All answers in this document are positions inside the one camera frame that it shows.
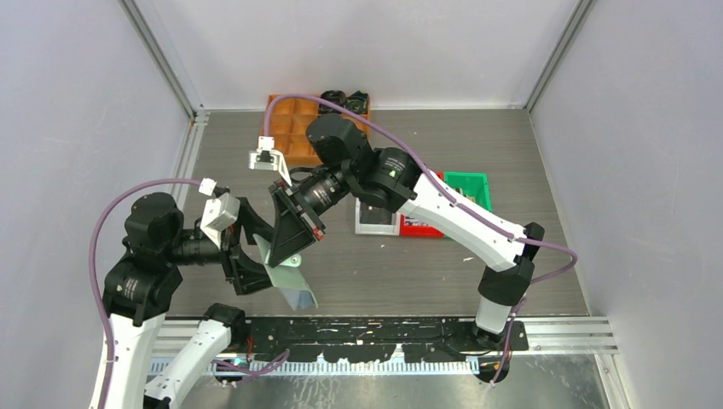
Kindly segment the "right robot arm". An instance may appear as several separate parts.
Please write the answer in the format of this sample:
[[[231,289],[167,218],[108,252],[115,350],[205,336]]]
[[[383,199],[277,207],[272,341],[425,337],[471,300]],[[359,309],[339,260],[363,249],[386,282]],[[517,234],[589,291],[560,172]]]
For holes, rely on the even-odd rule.
[[[507,318],[529,288],[545,229],[495,217],[396,147],[372,148],[367,135],[339,114],[311,122],[306,138],[321,159],[308,177],[269,189],[275,225],[268,263],[276,266],[322,238],[321,215],[351,194],[366,205],[423,222],[479,256],[486,267],[472,329],[482,349],[506,339]]]

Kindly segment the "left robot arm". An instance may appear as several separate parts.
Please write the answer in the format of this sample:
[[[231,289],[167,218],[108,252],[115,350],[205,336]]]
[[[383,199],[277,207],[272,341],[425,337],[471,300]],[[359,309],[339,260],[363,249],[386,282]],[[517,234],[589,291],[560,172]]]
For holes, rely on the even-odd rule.
[[[158,376],[147,375],[153,346],[182,283],[181,267],[217,264],[240,295],[272,285],[264,265],[241,249],[243,240],[269,238],[271,226],[246,199],[221,192],[210,203],[230,213],[218,241],[201,228],[185,228],[185,217],[168,193],[143,195],[131,206],[124,223],[124,254],[95,283],[104,345],[92,407],[177,408],[219,354],[251,345],[245,312],[214,303],[171,363]]]

